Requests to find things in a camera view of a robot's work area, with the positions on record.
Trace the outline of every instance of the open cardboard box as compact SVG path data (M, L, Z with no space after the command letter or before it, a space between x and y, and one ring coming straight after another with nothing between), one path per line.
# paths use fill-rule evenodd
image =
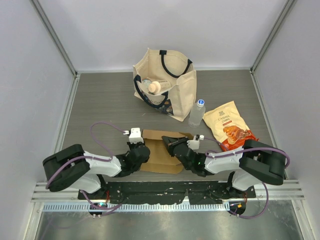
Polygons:
M184 169L184 166L176 157L170 156L162 136L171 138L187 136L190 140L194 138L190 133L144 129L142 137L145 145L150 149L150 158L148 162L141 165L140 170L153 173L178 174Z

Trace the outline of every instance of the white bottle cap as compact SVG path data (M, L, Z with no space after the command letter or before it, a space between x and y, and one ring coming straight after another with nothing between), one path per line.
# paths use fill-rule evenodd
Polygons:
M198 102L196 103L196 105L197 105L199 108L202 108L202 107L205 105L205 101L203 101L202 99L199 99Z
M160 89L161 89L160 83L157 81L150 83L150 85L148 87L149 92L154 93L154 94L159 93Z

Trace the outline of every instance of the black bag handle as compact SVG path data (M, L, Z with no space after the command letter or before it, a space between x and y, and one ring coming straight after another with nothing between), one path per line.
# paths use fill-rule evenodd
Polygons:
M161 55L162 67L164 68L166 73L169 74L171 77L174 77L176 79L179 78L181 75L185 74L188 71L188 69L190 67L190 64L192 64L192 61L190 59L188 59L188 64L186 65L186 68L185 68L184 72L181 75L174 75L168 70L168 68L166 67L166 64L165 64L165 55L167 54L167 50L160 50L159 54Z
M137 82L140 82L140 83L141 83L141 77L140 77L139 75L136 75L136 76L134 77L134 79L133 79L133 82L134 82L134 86L135 86L136 92L139 94L139 96L142 98L142 100L143 100L146 104L148 104L150 107L153 107L153 108L155 108L155 109L159 109L159 108L161 108L161 107L165 104L165 102L168 100L168 92L169 92L169 91L166 91L166 92L164 92L164 93L161 94L161 95L164 96L164 99L163 99L163 101L162 101L159 105L155 105L155 104L149 102L149 101L145 98L145 96L142 94L142 92L140 91L139 86L138 86L138 83L137 83Z

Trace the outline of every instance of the red and beige snack bag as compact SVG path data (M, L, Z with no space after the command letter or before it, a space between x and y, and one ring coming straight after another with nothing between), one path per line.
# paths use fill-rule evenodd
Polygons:
M229 150L243 146L247 139L257 140L240 116L234 101L206 112L203 120L211 128L215 139Z

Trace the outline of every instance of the white backdrop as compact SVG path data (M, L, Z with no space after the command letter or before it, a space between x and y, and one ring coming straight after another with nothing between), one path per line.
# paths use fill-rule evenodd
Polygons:
M279 147L291 157L320 239L320 1L296 1L256 71Z
M151 49L197 68L251 67L286 0L40 0L78 71L132 69Z
M0 23L0 239L21 240L73 76L30 1L1 1Z

